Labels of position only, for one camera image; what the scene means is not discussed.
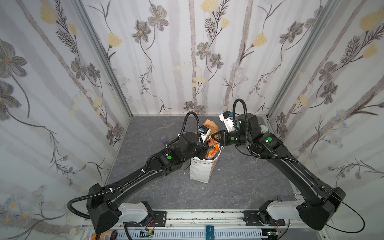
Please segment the white patterned paper bag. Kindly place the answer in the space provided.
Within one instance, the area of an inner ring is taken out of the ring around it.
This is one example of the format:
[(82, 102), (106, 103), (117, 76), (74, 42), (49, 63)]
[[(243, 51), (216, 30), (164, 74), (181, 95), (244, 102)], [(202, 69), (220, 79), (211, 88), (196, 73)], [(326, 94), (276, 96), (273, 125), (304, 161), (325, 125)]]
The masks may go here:
[(223, 147), (219, 147), (219, 151), (217, 154), (215, 154), (213, 160), (201, 160), (197, 157), (192, 158), (190, 165), (190, 179), (207, 184), (222, 151)]

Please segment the small green clear snack packet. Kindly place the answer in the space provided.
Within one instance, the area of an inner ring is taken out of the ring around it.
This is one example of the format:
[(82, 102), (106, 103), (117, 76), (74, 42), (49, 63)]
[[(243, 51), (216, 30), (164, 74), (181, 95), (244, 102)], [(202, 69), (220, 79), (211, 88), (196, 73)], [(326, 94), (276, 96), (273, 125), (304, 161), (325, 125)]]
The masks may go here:
[(262, 134), (267, 134), (270, 132), (269, 128), (265, 125), (260, 125), (260, 129)]

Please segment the orange snack packet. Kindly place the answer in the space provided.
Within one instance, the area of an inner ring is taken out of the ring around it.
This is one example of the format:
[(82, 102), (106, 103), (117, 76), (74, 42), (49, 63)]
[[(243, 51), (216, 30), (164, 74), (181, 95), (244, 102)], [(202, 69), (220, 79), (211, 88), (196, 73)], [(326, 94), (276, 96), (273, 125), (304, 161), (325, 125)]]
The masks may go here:
[(207, 153), (205, 155), (205, 160), (213, 161), (214, 159), (217, 158), (217, 156), (220, 153), (220, 144), (213, 139), (209, 139), (207, 141), (207, 145), (208, 145), (208, 148), (207, 148)]

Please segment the brown kraft paper bag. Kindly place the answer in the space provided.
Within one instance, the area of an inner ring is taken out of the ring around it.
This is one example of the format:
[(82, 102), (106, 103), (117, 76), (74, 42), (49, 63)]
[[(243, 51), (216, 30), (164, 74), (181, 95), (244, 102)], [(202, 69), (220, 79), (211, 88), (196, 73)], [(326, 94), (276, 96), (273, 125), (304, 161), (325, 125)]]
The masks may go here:
[(219, 127), (217, 126), (217, 124), (209, 119), (207, 119), (203, 125), (210, 130), (210, 135), (215, 134), (219, 131)]

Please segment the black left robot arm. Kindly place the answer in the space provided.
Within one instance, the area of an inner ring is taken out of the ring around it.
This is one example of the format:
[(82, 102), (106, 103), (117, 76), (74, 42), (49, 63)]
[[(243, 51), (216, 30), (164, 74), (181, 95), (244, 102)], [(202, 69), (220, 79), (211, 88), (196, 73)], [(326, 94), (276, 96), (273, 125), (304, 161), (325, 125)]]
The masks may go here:
[(151, 155), (144, 166), (121, 180), (101, 187), (93, 185), (85, 196), (77, 197), (67, 203), (73, 214), (91, 220), (97, 234), (108, 231), (119, 222), (137, 222), (148, 224), (153, 215), (152, 209), (145, 201), (122, 207), (125, 200), (146, 184), (180, 170), (182, 165), (195, 157), (204, 157), (208, 146), (204, 144), (201, 132), (186, 132), (189, 116), (199, 117), (188, 112), (184, 118), (178, 137), (164, 149)]

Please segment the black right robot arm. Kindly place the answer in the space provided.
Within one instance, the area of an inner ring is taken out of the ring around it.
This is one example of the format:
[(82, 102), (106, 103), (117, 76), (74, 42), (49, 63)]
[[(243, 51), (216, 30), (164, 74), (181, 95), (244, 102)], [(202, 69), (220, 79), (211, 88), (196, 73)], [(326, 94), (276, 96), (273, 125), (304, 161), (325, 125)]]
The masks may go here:
[(339, 187), (332, 188), (311, 173), (277, 136), (263, 134), (258, 118), (248, 113), (244, 100), (236, 99), (234, 103), (241, 103), (244, 113), (238, 116), (236, 106), (232, 111), (223, 112), (220, 120), (226, 129), (212, 134), (212, 139), (221, 147), (244, 146), (248, 151), (246, 156), (271, 163), (302, 194), (302, 199), (297, 201), (266, 201), (259, 207), (258, 221), (266, 226), (277, 220), (301, 221), (317, 231), (328, 226), (328, 221), (344, 204), (346, 193)]

